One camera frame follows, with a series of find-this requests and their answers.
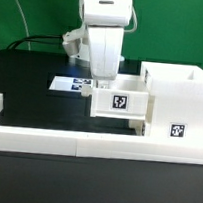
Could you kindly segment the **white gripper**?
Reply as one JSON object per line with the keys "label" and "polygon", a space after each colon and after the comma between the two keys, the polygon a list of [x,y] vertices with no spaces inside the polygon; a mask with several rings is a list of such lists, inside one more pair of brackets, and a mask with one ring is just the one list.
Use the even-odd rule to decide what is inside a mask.
{"label": "white gripper", "polygon": [[108,89],[107,80],[116,79],[119,71],[123,29],[89,26],[87,31],[92,78],[97,80],[97,88]]}

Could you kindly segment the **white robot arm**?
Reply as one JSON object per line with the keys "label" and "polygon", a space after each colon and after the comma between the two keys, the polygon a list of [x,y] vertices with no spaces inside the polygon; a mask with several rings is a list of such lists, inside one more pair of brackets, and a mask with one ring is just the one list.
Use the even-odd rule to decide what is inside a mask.
{"label": "white robot arm", "polygon": [[88,36],[91,75],[99,88],[116,80],[125,27],[132,18],[132,0],[79,0],[80,18]]}

